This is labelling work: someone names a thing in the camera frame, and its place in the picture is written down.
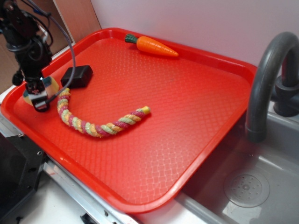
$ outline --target multicolored rope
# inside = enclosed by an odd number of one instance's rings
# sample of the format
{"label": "multicolored rope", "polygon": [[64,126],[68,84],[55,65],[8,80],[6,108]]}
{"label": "multicolored rope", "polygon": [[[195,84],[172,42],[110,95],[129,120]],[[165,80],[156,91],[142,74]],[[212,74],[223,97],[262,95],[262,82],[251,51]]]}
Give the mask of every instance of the multicolored rope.
{"label": "multicolored rope", "polygon": [[95,125],[84,120],[80,120],[75,117],[69,111],[69,100],[70,100],[70,89],[66,88],[58,96],[57,111],[61,120],[68,126],[78,130],[81,133],[89,134],[93,137],[103,138],[109,137],[111,135],[116,135],[118,132],[129,128],[131,125],[136,124],[136,122],[141,121],[147,114],[150,113],[150,108],[145,106],[141,109],[137,109],[130,114],[125,115],[118,121],[108,123],[106,125]]}

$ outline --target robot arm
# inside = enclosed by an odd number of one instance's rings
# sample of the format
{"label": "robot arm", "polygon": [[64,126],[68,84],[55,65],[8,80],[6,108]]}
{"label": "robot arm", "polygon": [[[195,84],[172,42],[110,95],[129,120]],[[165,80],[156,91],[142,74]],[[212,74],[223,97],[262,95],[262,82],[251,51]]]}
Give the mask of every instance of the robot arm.
{"label": "robot arm", "polygon": [[43,112],[48,110],[49,104],[39,106],[48,99],[41,71],[51,62],[52,53],[47,42],[36,34],[38,31],[33,15],[20,10],[15,1],[0,0],[0,33],[20,67],[13,77],[13,84],[20,85],[25,80],[34,108]]}

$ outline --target orange carrot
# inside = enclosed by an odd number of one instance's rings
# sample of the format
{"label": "orange carrot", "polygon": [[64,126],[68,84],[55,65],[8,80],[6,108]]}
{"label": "orange carrot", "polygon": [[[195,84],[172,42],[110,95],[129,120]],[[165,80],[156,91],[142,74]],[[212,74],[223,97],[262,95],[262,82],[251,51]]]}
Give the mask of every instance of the orange carrot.
{"label": "orange carrot", "polygon": [[144,51],[147,53],[163,55],[163,56],[171,56],[171,57],[178,56],[178,53],[176,51],[174,51],[173,49],[170,49],[169,47],[165,46],[164,44],[162,44],[154,39],[151,39],[147,36],[141,36],[141,37],[137,38],[132,34],[127,34],[126,38],[125,38],[125,42],[135,43],[137,45],[137,48],[140,51]]}

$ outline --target white wall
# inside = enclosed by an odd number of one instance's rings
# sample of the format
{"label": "white wall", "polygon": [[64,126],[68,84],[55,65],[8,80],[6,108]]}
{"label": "white wall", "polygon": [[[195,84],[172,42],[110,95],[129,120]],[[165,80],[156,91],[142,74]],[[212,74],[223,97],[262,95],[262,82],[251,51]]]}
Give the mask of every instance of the white wall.
{"label": "white wall", "polygon": [[258,65],[275,35],[299,36],[299,0],[91,0],[118,27]]}

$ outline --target yellow sponge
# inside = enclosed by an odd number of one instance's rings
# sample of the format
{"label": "yellow sponge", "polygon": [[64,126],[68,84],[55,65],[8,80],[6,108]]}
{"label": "yellow sponge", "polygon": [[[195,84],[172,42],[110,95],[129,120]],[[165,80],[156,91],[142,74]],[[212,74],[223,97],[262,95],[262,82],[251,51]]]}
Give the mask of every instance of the yellow sponge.
{"label": "yellow sponge", "polygon": [[[45,89],[46,89],[46,92],[47,92],[49,98],[51,96],[53,96],[55,93],[57,93],[59,90],[58,83],[55,81],[54,78],[52,78],[50,76],[43,79],[43,84],[45,86]],[[31,100],[29,99],[27,90],[25,90],[23,93],[23,99],[25,100],[26,103],[33,106]]]}

